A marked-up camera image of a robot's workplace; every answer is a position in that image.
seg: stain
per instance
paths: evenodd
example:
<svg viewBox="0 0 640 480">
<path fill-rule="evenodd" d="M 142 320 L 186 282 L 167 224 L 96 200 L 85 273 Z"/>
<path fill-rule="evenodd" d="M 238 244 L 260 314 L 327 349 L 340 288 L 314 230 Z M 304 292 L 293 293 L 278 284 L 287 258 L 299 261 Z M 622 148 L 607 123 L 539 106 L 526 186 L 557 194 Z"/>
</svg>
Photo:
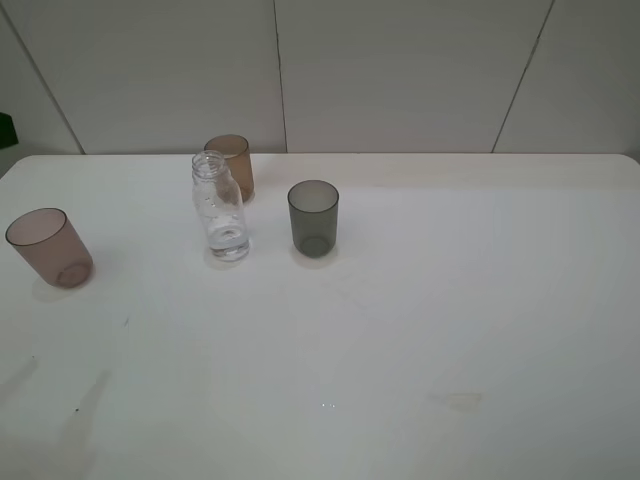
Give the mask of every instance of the stain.
<svg viewBox="0 0 640 480">
<path fill-rule="evenodd" d="M 447 406 L 462 413 L 476 412 L 482 402 L 481 393 L 451 393 L 447 395 Z"/>
<path fill-rule="evenodd" d="M 482 394 L 475 392 L 450 394 L 431 393 L 427 396 L 427 400 L 431 403 L 448 407 L 456 412 L 471 413 L 480 408 Z"/>
</svg>

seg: green object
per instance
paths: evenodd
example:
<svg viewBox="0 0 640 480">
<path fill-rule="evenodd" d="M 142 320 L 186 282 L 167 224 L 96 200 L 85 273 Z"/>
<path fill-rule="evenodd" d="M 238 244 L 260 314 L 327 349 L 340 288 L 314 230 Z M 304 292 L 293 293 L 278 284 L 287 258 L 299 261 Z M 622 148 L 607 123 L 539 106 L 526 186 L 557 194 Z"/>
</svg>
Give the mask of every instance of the green object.
<svg viewBox="0 0 640 480">
<path fill-rule="evenodd" d="M 0 112 L 0 150 L 17 145 L 18 135 L 13 126 L 13 120 L 6 113 Z"/>
</svg>

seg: brown cup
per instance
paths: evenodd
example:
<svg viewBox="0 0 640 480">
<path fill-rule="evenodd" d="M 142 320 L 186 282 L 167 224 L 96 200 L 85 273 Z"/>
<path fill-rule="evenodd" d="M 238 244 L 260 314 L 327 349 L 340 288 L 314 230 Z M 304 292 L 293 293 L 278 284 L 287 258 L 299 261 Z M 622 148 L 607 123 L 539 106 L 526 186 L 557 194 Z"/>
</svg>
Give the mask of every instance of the brown cup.
<svg viewBox="0 0 640 480">
<path fill-rule="evenodd" d="M 5 238 L 49 285 L 76 287 L 91 274 L 91 255 L 62 210 L 25 213 L 9 225 Z"/>
<path fill-rule="evenodd" d="M 209 140 L 204 149 L 215 150 L 224 155 L 231 176 L 240 186 L 242 201 L 249 200 L 253 195 L 253 170 L 247 139 L 240 135 L 221 135 Z"/>
</svg>

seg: amber cup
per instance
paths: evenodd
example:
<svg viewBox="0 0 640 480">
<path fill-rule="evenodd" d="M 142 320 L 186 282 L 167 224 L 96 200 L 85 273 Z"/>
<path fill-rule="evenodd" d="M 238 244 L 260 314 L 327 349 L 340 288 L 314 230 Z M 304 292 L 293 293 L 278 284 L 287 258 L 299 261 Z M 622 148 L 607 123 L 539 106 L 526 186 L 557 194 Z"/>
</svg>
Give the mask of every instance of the amber cup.
<svg viewBox="0 0 640 480">
<path fill-rule="evenodd" d="M 231 176 L 240 186 L 242 201 L 249 200 L 253 195 L 253 170 L 247 139 L 240 135 L 221 135 L 209 140 L 204 149 L 215 150 L 224 155 Z"/>
</svg>

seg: glass bottle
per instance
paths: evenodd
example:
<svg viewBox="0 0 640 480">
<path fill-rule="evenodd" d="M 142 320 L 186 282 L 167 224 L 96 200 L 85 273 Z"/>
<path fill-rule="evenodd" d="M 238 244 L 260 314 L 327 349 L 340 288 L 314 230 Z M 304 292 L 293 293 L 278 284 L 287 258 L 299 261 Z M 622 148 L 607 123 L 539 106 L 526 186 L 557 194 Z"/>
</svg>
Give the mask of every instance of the glass bottle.
<svg viewBox="0 0 640 480">
<path fill-rule="evenodd" d="M 205 150 L 193 157 L 193 203 L 219 260 L 234 262 L 249 253 L 249 236 L 238 184 L 220 152 Z"/>
</svg>

